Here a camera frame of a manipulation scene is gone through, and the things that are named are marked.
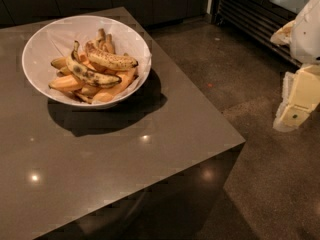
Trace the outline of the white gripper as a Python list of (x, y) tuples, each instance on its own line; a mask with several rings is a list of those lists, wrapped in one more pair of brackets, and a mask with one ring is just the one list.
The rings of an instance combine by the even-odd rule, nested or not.
[(291, 57), (303, 65), (283, 79), (282, 102), (273, 128), (280, 132), (298, 129), (320, 104), (320, 0), (309, 0), (292, 20), (270, 38), (275, 45), (289, 45)]

